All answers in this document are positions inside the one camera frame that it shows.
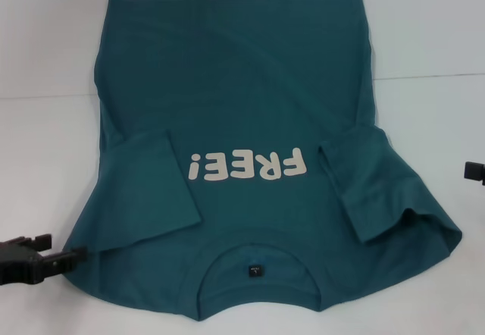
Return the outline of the teal t-shirt with FREE print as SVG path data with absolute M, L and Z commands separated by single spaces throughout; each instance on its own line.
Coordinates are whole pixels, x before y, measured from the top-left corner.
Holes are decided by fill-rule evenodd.
M 362 0 L 108 0 L 67 279 L 201 321 L 319 312 L 449 257 L 462 232 L 375 124 L 371 67 Z

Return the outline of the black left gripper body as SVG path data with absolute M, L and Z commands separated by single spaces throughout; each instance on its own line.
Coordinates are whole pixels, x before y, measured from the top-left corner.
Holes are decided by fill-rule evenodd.
M 0 243 L 0 286 L 42 282 L 41 255 L 35 240 L 19 237 Z

